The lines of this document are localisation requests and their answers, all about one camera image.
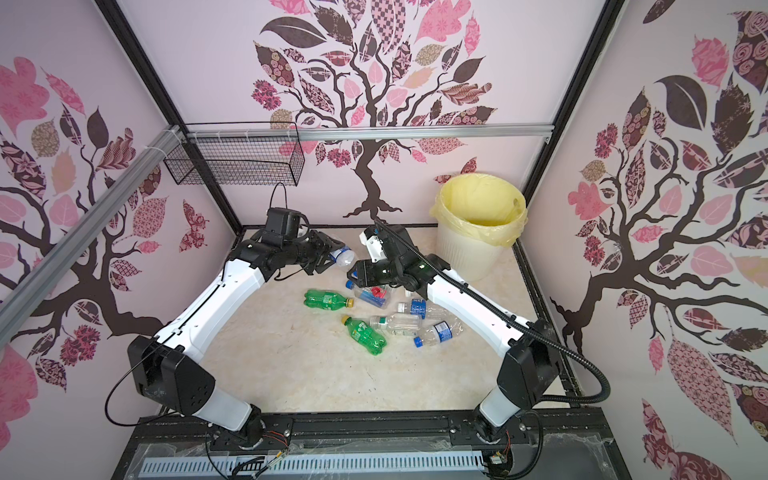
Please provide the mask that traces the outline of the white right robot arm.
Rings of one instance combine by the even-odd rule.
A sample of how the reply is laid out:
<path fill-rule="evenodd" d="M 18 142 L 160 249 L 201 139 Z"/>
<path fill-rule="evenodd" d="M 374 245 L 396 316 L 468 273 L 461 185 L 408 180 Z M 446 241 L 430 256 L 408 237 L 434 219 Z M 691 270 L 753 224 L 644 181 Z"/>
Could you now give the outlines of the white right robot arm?
<path fill-rule="evenodd" d="M 472 287 L 436 254 L 424 255 L 400 225 L 378 223 L 359 235 L 368 256 L 347 277 L 358 287 L 403 287 L 456 316 L 502 358 L 496 386 L 475 409 L 477 428 L 490 437 L 531 410 L 558 378 L 562 359 L 545 321 L 504 309 Z"/>

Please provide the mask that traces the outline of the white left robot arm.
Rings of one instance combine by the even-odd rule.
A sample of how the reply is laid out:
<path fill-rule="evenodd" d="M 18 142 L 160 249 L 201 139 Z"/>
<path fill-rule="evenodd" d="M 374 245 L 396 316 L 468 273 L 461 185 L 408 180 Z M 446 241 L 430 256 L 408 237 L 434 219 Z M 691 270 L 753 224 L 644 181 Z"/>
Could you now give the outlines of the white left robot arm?
<path fill-rule="evenodd" d="M 242 303 L 286 266 L 308 275 L 348 267 L 355 253 L 310 230 L 297 238 L 258 232 L 228 255 L 215 280 L 175 320 L 128 347 L 137 392 L 182 416 L 196 417 L 254 445 L 265 426 L 261 410 L 217 385 L 202 367 L 211 343 Z"/>

